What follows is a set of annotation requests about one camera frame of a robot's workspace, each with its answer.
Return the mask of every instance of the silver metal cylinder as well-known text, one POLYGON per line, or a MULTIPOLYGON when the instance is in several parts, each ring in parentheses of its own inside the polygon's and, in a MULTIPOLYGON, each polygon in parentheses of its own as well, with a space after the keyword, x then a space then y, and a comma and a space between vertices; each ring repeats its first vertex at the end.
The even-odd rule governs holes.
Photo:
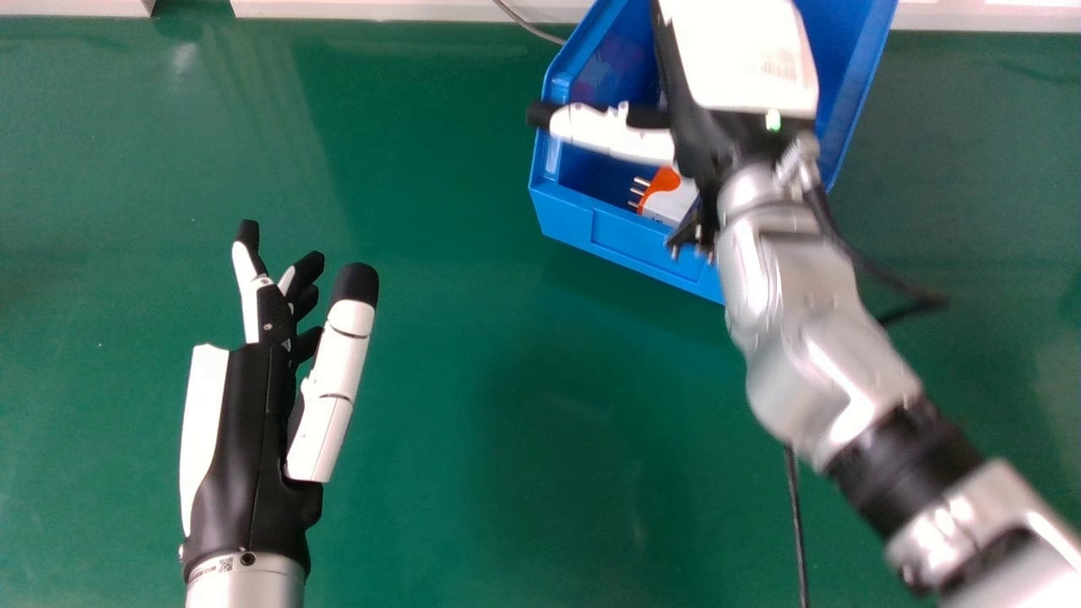
POLYGON ((299 608, 304 568, 269 553, 212 557, 191 571, 186 608, 299 608))

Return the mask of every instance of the black cable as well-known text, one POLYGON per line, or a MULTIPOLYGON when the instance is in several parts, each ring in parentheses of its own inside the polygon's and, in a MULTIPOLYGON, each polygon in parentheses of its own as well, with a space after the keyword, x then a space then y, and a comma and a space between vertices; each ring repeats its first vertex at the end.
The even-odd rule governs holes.
POLYGON ((949 299, 946 295, 921 287, 906 279, 890 268, 878 264, 869 256, 865 255, 864 252, 849 244, 849 241, 844 240, 837 228, 837 221, 833 219, 832 212, 830 212, 829 200, 826 198, 826 190, 823 188, 822 184, 818 184, 805 193, 804 198, 811 207, 811 211, 814 213, 818 224, 826 233, 826 236, 829 237, 838 249, 852 260, 852 264, 856 268, 882 281, 895 291, 912 298, 912 302, 876 317, 876 320, 878 320, 880 325, 885 327, 890 323, 897 322, 905 317, 937 310, 949 304, 949 299))
POLYGON ((525 21, 525 17, 523 17, 520 14, 518 14, 518 11, 515 11, 513 9, 511 9, 503 0, 492 0, 492 2, 496 6, 498 6, 501 11, 503 11, 504 13, 506 13, 507 16, 510 17, 510 21, 512 21, 512 22, 517 23, 518 25, 520 25, 522 27, 522 29, 524 29, 525 31, 529 31, 533 36, 536 36, 537 38, 543 38, 543 39, 547 40, 548 42, 552 42, 552 43, 559 44, 560 47, 562 47, 563 44, 566 43, 566 40, 563 40, 562 38, 560 38, 558 36, 552 36, 551 34, 548 34, 547 31, 544 31, 543 29, 540 29, 540 28, 534 26, 533 24, 531 24, 530 22, 525 21))
POLYGON ((811 606, 808 592, 808 560, 803 542, 803 515, 800 513, 800 478, 796 468, 796 453, 785 446, 785 470, 788 474, 788 502, 792 510, 792 533, 796 536, 796 571, 800 581, 800 608, 811 606))

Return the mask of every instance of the green table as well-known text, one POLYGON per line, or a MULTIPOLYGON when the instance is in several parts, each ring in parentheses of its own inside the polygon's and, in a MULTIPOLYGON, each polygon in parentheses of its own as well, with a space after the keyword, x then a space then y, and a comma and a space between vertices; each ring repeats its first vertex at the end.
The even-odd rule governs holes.
MULTIPOLYGON (((933 397, 1075 521, 1078 50, 894 35, 833 197, 953 296, 893 330, 933 397)), ((523 108, 552 51, 213 3, 0 21, 0 606, 182 603, 188 358, 242 339, 244 216, 273 266, 383 275, 309 606, 796 605, 780 448, 721 310, 537 229, 523 108)), ((924 605, 803 490, 816 606, 924 605)))

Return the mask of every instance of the robotic arm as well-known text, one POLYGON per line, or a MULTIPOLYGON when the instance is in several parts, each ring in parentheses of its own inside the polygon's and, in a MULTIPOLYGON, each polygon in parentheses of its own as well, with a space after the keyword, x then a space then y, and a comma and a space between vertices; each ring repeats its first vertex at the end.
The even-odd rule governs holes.
POLYGON ((1073 606, 1081 543, 1007 463, 927 399, 859 300, 817 170, 817 79, 788 0, 654 0, 667 125, 626 104, 531 108, 615 157, 672 163, 698 203, 668 238, 716 257, 748 401, 885 541, 917 595, 949 608, 1073 606))
POLYGON ((196 346, 181 438, 179 557, 187 606, 297 608, 311 568, 305 531, 322 513, 349 425, 378 299, 371 266, 334 283, 325 329, 297 334, 318 300, 311 252, 276 285, 258 225, 240 225, 232 265, 246 344, 196 346), (296 371, 315 355, 296 395, 296 371))

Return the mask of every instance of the blue storage box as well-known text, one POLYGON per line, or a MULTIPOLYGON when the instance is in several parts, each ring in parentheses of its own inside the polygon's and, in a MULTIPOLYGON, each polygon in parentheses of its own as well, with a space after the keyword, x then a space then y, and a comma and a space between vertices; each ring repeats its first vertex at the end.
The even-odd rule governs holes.
MULTIPOLYGON (((796 0, 818 70, 819 168, 832 186, 878 66, 897 0, 796 0)), ((557 103, 656 104, 650 0, 598 0, 552 60, 543 97, 557 103)), ((628 185, 650 179, 643 167, 576 148, 538 132, 530 194, 540 230, 703 298, 721 302, 713 266, 693 254, 672 262, 669 228, 637 214, 628 185)))

